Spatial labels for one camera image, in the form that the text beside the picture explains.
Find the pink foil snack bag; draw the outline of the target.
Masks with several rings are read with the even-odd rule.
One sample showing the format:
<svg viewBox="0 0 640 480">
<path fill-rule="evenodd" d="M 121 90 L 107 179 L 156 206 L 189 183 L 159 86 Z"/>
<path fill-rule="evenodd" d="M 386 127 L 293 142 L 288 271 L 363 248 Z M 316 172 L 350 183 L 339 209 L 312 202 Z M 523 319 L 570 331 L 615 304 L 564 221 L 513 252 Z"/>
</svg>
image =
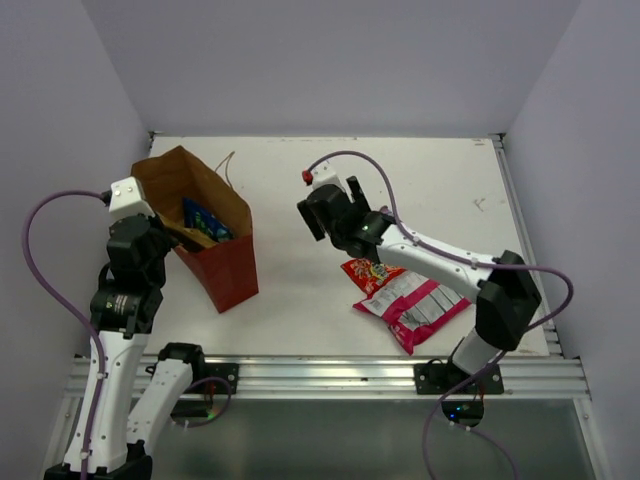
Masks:
<svg viewBox="0 0 640 480">
<path fill-rule="evenodd" d="M 451 288 L 405 272 L 353 308 L 381 319 L 400 347 L 412 355 L 417 346 L 470 306 L 468 299 Z"/>
</svg>

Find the red paper bag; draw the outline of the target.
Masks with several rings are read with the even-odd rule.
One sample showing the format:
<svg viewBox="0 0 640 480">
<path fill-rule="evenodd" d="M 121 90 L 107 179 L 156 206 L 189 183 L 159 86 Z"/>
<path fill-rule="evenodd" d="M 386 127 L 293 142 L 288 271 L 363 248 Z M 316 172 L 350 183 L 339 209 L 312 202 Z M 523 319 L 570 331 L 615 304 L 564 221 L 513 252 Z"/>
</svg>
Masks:
<svg viewBox="0 0 640 480">
<path fill-rule="evenodd" d="M 229 181 L 182 146 L 134 163 L 131 175 L 140 181 L 148 203 L 165 227 L 169 223 L 185 227 L 182 198 L 187 197 L 233 233 L 233 240 L 199 252 L 187 251 L 179 243 L 175 247 L 218 312 L 258 294 L 251 210 Z"/>
</svg>

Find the red snack packet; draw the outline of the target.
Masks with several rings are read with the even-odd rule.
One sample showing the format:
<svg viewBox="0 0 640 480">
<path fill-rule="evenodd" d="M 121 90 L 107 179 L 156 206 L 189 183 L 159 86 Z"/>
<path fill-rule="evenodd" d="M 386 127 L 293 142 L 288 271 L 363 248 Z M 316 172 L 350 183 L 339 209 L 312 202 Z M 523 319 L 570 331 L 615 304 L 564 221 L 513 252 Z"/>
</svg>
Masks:
<svg viewBox="0 0 640 480">
<path fill-rule="evenodd" d="M 367 259 L 351 259 L 341 265 L 349 279 L 366 295 L 372 295 L 405 270 L 385 264 L 372 263 Z"/>
</svg>

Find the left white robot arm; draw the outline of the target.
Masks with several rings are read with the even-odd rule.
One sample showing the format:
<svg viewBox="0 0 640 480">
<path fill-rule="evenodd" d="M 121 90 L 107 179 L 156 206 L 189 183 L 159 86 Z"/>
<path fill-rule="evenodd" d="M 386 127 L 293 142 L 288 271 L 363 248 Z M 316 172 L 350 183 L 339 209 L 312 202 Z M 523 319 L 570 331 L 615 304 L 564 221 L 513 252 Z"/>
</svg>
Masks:
<svg viewBox="0 0 640 480">
<path fill-rule="evenodd" d="M 47 479 L 150 478 L 153 450 L 179 397 L 207 383 L 202 348 L 169 343 L 142 397 L 132 399 L 174 243 L 158 218 L 144 214 L 115 221 L 109 234 L 109 261 L 90 303 L 95 334 L 85 398 L 64 459 Z"/>
</svg>

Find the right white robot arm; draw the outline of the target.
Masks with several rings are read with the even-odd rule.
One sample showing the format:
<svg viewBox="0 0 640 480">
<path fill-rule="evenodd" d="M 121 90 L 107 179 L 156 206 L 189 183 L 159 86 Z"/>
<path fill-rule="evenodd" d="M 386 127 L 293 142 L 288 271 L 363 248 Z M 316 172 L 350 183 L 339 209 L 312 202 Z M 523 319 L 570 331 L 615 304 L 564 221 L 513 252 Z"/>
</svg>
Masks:
<svg viewBox="0 0 640 480">
<path fill-rule="evenodd" d="M 374 211 L 356 177 L 348 190 L 335 174 L 302 173 L 312 188 L 297 208 L 316 240 L 355 259 L 400 267 L 448 287 L 475 305 L 475 325 L 456 347 L 445 369 L 451 389 L 468 392 L 481 369 L 501 352 L 516 350 L 541 303 L 522 257 L 465 252 L 404 227 L 389 211 Z"/>
</svg>

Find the tan kettle chips bag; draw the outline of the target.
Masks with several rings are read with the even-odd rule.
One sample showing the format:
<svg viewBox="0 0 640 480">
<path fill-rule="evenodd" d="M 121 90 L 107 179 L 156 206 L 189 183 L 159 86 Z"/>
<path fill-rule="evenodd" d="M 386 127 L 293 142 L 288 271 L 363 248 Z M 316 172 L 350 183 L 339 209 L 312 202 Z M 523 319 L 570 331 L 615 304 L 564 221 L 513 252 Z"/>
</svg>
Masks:
<svg viewBox="0 0 640 480">
<path fill-rule="evenodd" d="M 167 224 L 166 229 L 185 250 L 190 252 L 199 252 L 217 245 L 216 241 L 197 229 L 180 227 L 175 223 Z"/>
</svg>

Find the blue Burts crisps bag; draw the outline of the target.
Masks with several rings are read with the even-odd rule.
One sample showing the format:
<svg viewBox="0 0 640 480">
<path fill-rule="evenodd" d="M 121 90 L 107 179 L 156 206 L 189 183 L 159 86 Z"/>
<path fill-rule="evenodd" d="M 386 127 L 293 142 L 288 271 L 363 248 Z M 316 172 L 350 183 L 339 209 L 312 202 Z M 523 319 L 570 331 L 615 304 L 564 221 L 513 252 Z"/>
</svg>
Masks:
<svg viewBox="0 0 640 480">
<path fill-rule="evenodd" d="M 182 205 L 185 227 L 195 229 L 217 243 L 234 239 L 231 230 L 196 201 L 183 197 Z"/>
</svg>

